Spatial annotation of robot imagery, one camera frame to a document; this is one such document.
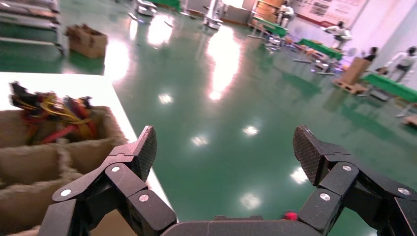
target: cardboard box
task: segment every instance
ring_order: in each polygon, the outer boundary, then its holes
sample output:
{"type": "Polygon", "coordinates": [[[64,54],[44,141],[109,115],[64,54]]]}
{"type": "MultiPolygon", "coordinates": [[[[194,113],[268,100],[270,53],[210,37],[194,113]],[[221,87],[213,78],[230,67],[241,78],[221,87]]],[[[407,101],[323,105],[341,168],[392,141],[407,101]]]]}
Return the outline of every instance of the cardboard box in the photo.
{"type": "Polygon", "coordinates": [[[261,16],[265,16],[265,15],[269,14],[270,11],[267,10],[267,9],[264,9],[264,8],[257,7],[256,8],[256,13],[258,13],[261,16]]]}
{"type": "Polygon", "coordinates": [[[271,14],[271,13],[264,16],[264,19],[266,21],[269,21],[269,22],[272,22],[272,23],[275,23],[276,22],[276,18],[277,18],[277,16],[274,15],[274,14],[271,14]]]}
{"type": "Polygon", "coordinates": [[[86,45],[83,45],[79,42],[69,41],[69,48],[73,51],[81,53],[82,55],[88,58],[101,58],[106,56],[106,48],[92,48],[86,45]]]}
{"type": "Polygon", "coordinates": [[[73,25],[66,29],[69,48],[88,58],[99,58],[106,55],[107,35],[87,25],[73,25]]]}
{"type": "MultiPolygon", "coordinates": [[[[26,146],[22,143],[26,132],[15,133],[20,130],[9,127],[22,126],[16,118],[21,112],[0,112],[0,141],[19,136],[0,142],[0,235],[41,224],[46,209],[54,203],[52,194],[56,190],[96,169],[113,147],[127,143],[110,109],[93,107],[91,118],[97,126],[97,140],[26,146]]],[[[119,228],[112,222],[100,225],[103,232],[119,228]]]]}
{"type": "Polygon", "coordinates": [[[349,69],[343,74],[340,81],[348,84],[354,85],[360,79],[360,76],[365,72],[365,70],[371,64],[370,61],[362,59],[362,58],[355,58],[352,62],[349,69]]]}
{"type": "Polygon", "coordinates": [[[284,0],[269,0],[269,2],[274,6],[281,6],[284,0]]]}

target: silver rivet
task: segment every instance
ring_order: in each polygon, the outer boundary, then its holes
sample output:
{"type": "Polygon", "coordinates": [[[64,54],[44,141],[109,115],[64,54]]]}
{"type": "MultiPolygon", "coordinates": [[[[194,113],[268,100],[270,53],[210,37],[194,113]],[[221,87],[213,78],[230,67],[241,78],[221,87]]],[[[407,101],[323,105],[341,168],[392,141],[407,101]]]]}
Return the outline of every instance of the silver rivet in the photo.
{"type": "Polygon", "coordinates": [[[146,202],[149,199],[149,196],[147,194],[143,194],[139,197],[139,201],[146,202]]]}
{"type": "Polygon", "coordinates": [[[351,171],[352,170],[352,168],[350,166],[343,166],[343,169],[345,171],[351,171]]]}
{"type": "Polygon", "coordinates": [[[330,200],[330,196],[327,195],[326,193],[322,193],[320,194],[320,198],[325,200],[325,201],[329,201],[330,200]]]}
{"type": "Polygon", "coordinates": [[[409,195],[410,194],[410,192],[405,188],[398,188],[398,192],[400,192],[404,195],[409,195]]]}
{"type": "Polygon", "coordinates": [[[65,197],[65,196],[67,196],[68,194],[70,194],[71,193],[71,189],[65,189],[65,190],[63,190],[61,193],[60,193],[60,195],[61,196],[63,196],[63,197],[65,197]]]}

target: white table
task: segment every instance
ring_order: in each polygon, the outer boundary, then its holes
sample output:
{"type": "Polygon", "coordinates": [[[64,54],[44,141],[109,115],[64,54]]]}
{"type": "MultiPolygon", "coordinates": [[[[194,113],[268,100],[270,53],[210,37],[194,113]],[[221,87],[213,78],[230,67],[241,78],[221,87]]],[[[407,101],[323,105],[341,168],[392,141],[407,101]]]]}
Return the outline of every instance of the white table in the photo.
{"type": "MultiPolygon", "coordinates": [[[[19,109],[10,104],[9,95],[11,94],[11,89],[8,83],[13,81],[18,81],[21,86],[28,89],[28,92],[54,91],[58,97],[68,95],[72,98],[90,96],[92,97],[91,104],[93,106],[110,107],[122,132],[130,143],[137,140],[135,131],[120,104],[110,80],[104,76],[0,72],[0,94],[2,96],[2,99],[0,99],[0,110],[19,109]]],[[[150,170],[147,185],[150,190],[155,192],[170,208],[172,208],[153,169],[150,170]]],[[[123,222],[122,217],[118,215],[116,211],[113,211],[103,218],[98,227],[92,231],[91,235],[135,235],[132,233],[133,231],[129,228],[127,223],[123,222]],[[105,227],[106,225],[122,225],[123,228],[117,227],[109,229],[108,227],[105,227]]]]}

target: tangled cables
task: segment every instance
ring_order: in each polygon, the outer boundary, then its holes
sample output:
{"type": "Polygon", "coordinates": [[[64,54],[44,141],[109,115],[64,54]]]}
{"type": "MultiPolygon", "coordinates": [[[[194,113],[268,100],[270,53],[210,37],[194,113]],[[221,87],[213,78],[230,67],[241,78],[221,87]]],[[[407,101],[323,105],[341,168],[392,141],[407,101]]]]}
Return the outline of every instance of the tangled cables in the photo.
{"type": "Polygon", "coordinates": [[[13,90],[12,105],[23,109],[21,117],[28,127],[27,145],[53,143],[68,136],[79,141],[97,138],[96,126],[91,119],[90,97],[72,99],[67,96],[59,101],[52,92],[31,94],[18,82],[10,85],[13,90]],[[40,125],[45,121],[56,121],[57,126],[63,128],[35,140],[40,125]]]}

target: white machine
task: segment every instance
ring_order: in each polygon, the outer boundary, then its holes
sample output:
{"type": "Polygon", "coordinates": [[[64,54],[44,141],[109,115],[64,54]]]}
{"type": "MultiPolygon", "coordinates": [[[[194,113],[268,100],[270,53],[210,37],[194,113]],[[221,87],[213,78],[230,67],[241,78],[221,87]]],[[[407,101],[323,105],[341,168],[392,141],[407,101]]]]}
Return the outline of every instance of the white machine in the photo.
{"type": "Polygon", "coordinates": [[[290,5],[289,0],[285,0],[282,3],[281,7],[279,8],[278,19],[276,21],[277,24],[279,24],[280,26],[284,28],[287,28],[288,23],[294,17],[294,10],[289,5],[290,5]]]}
{"type": "Polygon", "coordinates": [[[156,13],[157,7],[150,1],[135,0],[137,4],[137,11],[139,14],[146,16],[153,16],[156,13]]]}
{"type": "Polygon", "coordinates": [[[227,7],[222,0],[211,0],[210,6],[206,7],[208,12],[204,16],[203,25],[218,30],[223,23],[220,18],[226,12],[227,7]]]}
{"type": "Polygon", "coordinates": [[[352,34],[348,28],[344,27],[344,23],[339,21],[336,26],[330,26],[327,28],[321,27],[326,33],[331,33],[334,36],[334,44],[332,48],[343,50],[343,47],[349,40],[352,40],[352,34]]]}

